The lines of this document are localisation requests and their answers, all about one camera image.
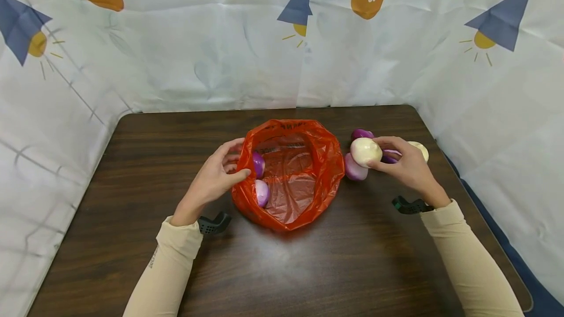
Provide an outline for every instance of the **beige sleeve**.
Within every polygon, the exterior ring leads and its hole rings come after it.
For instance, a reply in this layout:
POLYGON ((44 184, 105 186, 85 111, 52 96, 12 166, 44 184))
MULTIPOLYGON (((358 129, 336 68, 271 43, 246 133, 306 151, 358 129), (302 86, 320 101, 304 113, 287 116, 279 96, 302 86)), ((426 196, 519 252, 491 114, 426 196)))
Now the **beige sleeve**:
POLYGON ((174 227, 168 217, 157 235, 157 249, 125 307, 123 317, 176 317, 200 249, 198 223, 174 227))
POLYGON ((456 201, 422 213, 467 317, 522 317, 507 279, 464 220, 456 201))

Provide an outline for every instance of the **left hand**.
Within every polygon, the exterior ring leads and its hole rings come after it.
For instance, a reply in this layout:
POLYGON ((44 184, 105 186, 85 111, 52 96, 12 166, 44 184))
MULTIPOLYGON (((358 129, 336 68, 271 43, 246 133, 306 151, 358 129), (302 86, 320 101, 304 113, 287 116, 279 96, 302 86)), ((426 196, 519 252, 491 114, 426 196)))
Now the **left hand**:
POLYGON ((244 138, 223 143, 208 160, 190 184, 184 198, 178 203, 170 224, 185 226, 193 224, 200 217, 207 203, 215 201, 234 184, 246 179, 250 169, 242 169, 236 173, 237 161, 241 157, 244 138))

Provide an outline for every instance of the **plastic bag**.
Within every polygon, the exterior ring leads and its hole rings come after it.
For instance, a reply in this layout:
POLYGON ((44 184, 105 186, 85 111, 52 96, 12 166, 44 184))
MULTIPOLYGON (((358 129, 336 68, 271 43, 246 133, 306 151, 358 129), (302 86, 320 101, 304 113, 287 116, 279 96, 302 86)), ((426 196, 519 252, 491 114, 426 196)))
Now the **plastic bag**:
POLYGON ((251 175, 233 187, 233 202, 253 222, 277 231, 314 221, 345 175, 337 138, 315 120, 268 120, 249 131, 237 171, 244 168, 251 175), (270 200, 264 209, 257 204, 253 151, 266 163, 261 180, 270 188, 270 200))

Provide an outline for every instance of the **table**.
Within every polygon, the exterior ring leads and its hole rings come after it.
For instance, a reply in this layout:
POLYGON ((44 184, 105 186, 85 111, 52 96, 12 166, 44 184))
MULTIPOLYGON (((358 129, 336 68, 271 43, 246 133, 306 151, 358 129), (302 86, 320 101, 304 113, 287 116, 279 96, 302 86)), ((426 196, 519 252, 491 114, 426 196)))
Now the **table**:
MULTIPOLYGON (((120 120, 30 317, 121 316, 174 212, 205 159, 224 141, 271 118, 319 120, 347 151, 360 127, 423 143, 429 166, 459 202, 474 232, 508 277, 524 310, 531 297, 416 110, 410 106, 130 114, 120 120)), ((207 236, 179 316, 462 316, 445 268, 417 216, 397 195, 416 194, 371 172, 343 179, 314 223, 276 234, 249 222, 228 193, 226 232, 207 236)))

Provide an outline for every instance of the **white curtain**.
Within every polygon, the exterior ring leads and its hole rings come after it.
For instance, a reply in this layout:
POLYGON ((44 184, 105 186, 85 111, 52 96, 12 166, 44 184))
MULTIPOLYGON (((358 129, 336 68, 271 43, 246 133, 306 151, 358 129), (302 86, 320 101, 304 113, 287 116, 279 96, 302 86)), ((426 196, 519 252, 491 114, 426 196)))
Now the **white curtain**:
POLYGON ((0 0, 0 316, 25 316, 124 114, 395 103, 564 302, 563 7, 0 0))

